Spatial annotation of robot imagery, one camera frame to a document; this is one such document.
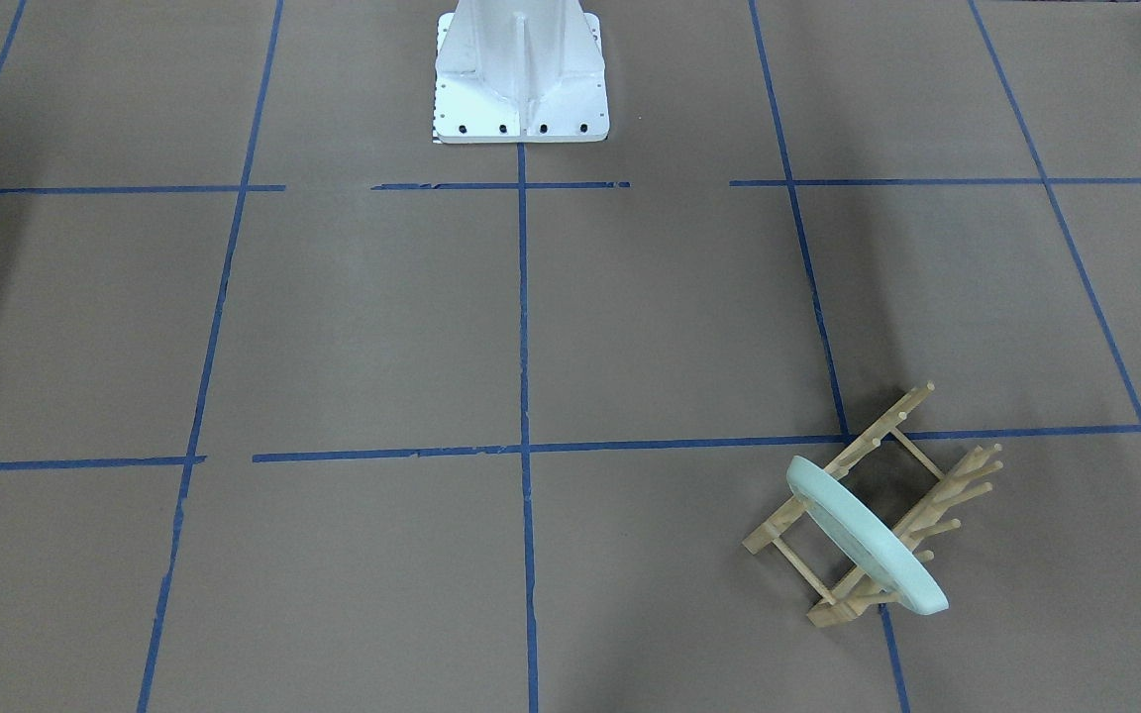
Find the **light green plate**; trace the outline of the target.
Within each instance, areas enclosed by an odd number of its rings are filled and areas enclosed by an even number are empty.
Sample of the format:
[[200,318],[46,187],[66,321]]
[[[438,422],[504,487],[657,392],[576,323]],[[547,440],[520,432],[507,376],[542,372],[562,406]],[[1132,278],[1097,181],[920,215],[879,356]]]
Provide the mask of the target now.
[[792,457],[788,491],[814,522],[865,574],[907,610],[932,615],[948,609],[948,599],[916,556],[861,504],[850,491],[806,457]]

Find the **wooden dish rack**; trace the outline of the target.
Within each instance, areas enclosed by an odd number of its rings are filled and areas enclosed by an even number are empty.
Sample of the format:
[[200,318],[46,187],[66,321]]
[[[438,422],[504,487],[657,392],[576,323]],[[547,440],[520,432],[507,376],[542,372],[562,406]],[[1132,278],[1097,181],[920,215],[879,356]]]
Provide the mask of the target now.
[[[934,382],[911,388],[864,432],[857,435],[851,444],[830,459],[828,463],[816,463],[825,472],[832,473],[837,483],[842,483],[861,504],[869,507],[925,568],[934,557],[924,546],[928,538],[961,528],[963,522],[950,516],[950,511],[992,492],[992,475],[1002,470],[1002,447],[998,443],[976,446],[968,449],[955,464],[941,465],[904,432],[906,420],[933,392]],[[788,491],[788,499],[772,515],[767,516],[764,522],[758,524],[743,538],[742,545],[752,556],[764,550],[778,552],[804,578],[818,595],[816,603],[807,611],[807,618],[814,626],[842,626],[852,619],[859,619],[861,614],[876,606],[896,603],[893,597],[883,594],[882,589],[869,580],[869,575],[861,572],[847,556],[850,569],[836,581],[824,581],[812,565],[807,564],[798,553],[795,546],[788,544],[787,532],[802,520],[812,522],[823,533]]]

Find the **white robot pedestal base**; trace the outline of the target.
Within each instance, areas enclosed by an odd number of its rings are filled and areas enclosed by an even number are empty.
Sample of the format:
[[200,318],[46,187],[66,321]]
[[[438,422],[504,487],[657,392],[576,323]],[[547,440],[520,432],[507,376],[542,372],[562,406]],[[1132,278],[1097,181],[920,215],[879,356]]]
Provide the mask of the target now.
[[440,144],[610,133],[601,23],[578,1],[459,1],[438,18],[435,73]]

